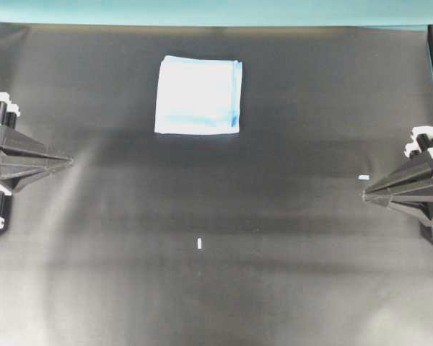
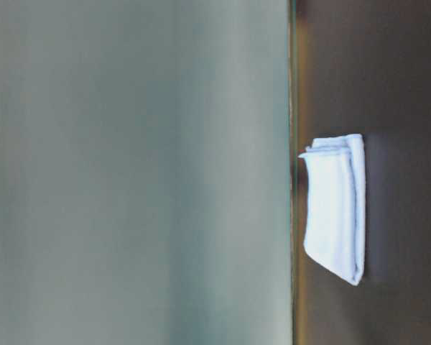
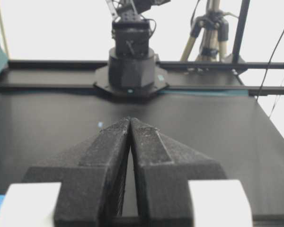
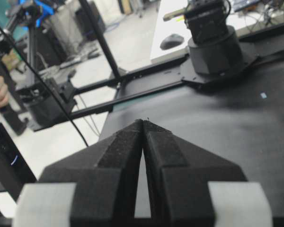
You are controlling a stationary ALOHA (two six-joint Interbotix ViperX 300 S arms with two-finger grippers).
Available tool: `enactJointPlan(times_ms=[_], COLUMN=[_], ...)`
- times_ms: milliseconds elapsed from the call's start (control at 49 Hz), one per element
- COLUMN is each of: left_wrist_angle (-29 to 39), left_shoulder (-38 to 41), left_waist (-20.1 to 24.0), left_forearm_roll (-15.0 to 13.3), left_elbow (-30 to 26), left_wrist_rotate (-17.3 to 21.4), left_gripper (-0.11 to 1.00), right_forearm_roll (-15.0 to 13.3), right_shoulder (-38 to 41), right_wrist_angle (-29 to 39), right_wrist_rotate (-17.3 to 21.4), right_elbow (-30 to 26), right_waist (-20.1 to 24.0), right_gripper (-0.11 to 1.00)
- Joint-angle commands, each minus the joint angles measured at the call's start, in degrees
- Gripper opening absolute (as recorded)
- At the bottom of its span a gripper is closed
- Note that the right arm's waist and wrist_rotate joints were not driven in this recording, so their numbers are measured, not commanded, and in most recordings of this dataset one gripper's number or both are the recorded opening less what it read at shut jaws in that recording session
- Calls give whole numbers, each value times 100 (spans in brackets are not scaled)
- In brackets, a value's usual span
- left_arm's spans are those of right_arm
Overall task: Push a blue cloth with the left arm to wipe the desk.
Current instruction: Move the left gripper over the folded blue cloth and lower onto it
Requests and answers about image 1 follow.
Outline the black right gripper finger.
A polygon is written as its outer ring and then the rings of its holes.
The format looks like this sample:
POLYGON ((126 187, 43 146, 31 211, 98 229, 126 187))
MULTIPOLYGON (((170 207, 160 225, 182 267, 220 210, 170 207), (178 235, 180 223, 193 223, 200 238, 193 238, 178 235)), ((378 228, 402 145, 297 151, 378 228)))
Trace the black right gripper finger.
POLYGON ((433 197, 433 158, 414 156, 363 192, 364 197, 433 197))
POLYGON ((433 228, 433 195, 423 192, 396 193, 390 189, 364 191, 363 201, 417 218, 424 226, 433 228))

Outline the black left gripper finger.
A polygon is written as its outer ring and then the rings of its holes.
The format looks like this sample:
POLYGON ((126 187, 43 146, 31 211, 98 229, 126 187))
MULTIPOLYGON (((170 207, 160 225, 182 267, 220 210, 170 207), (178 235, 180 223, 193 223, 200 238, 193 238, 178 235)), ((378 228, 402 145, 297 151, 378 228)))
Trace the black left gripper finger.
POLYGON ((49 159, 70 161, 72 158, 58 149, 36 141, 6 125, 0 125, 0 149, 25 156, 39 156, 49 159))
POLYGON ((71 167, 73 162, 72 158, 0 158, 0 191, 13 195, 33 182, 71 167))

